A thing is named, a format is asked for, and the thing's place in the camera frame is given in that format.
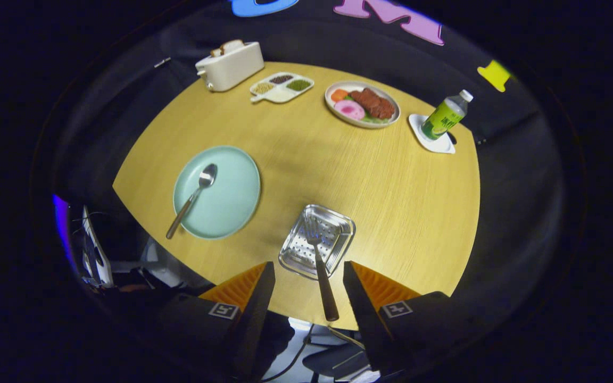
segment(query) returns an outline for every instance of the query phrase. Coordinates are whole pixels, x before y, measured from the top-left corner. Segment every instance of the green bottle label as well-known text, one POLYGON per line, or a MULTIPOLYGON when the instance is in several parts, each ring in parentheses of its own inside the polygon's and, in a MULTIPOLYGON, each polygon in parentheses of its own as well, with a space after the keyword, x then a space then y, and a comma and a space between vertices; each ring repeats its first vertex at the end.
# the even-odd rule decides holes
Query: green bottle label
POLYGON ((427 118, 421 127, 423 133, 427 138, 436 140, 442 134, 446 133, 448 129, 462 120, 462 116, 459 116, 448 105, 446 101, 442 101, 441 104, 436 107, 435 111, 427 118))

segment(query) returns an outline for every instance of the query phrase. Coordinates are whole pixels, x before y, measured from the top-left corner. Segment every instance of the plastic bottle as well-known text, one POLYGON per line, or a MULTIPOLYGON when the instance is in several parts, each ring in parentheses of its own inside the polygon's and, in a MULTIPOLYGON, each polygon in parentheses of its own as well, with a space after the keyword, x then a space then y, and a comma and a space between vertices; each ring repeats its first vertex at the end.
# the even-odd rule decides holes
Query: plastic bottle
POLYGON ((459 95, 446 97, 435 111, 423 122, 421 130, 430 140, 436 140, 448 129, 462 120, 467 114, 467 103, 472 101, 472 95, 462 90, 459 95))

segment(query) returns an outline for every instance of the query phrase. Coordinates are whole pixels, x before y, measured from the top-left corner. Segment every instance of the blue letter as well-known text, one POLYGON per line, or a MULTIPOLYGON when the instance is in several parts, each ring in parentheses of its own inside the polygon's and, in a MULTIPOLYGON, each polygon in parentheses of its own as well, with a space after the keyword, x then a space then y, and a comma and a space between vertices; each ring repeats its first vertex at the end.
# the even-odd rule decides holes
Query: blue letter
POLYGON ((280 12, 295 5, 299 0, 275 0, 269 4, 257 4, 255 0, 231 0, 231 9, 237 17, 255 17, 280 12))

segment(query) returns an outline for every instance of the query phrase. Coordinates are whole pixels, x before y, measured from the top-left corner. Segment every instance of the light blue plate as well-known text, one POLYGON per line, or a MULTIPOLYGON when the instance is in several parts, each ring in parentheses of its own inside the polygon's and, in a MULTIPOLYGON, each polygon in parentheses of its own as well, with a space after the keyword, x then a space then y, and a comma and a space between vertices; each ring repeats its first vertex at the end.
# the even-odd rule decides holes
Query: light blue plate
POLYGON ((215 146, 198 153, 185 165, 175 184, 175 213, 198 185, 200 172, 217 165, 211 187, 200 192, 181 221, 187 232, 204 239, 219 239, 240 230, 250 220, 260 199, 260 172, 247 153, 234 146, 215 146))

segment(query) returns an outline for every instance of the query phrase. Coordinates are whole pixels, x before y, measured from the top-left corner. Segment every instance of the carrot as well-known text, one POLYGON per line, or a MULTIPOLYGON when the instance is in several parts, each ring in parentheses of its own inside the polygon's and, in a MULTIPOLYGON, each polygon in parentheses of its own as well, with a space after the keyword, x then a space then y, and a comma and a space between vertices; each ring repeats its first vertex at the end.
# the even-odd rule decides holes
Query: carrot
POLYGON ((340 102, 343 99, 345 99, 345 97, 347 97, 348 95, 349 95, 349 92, 347 92, 347 90, 338 89, 338 90, 335 90, 333 94, 330 95, 330 99, 333 100, 334 102, 340 102))

